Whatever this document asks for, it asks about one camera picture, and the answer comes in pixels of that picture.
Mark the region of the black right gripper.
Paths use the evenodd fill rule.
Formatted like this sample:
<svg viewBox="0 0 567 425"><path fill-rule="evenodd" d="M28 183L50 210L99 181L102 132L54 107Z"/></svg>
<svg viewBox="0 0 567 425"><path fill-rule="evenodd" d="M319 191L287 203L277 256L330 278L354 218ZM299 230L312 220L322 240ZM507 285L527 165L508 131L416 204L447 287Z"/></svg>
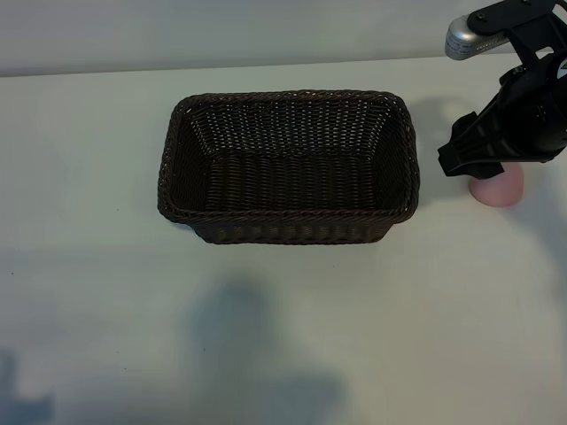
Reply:
<svg viewBox="0 0 567 425"><path fill-rule="evenodd" d="M502 174L505 162L545 163L566 147L566 53L548 54L529 69L520 66L501 77L501 88L478 115L468 113L452 126L449 142L438 149L447 177L487 180Z"/></svg>

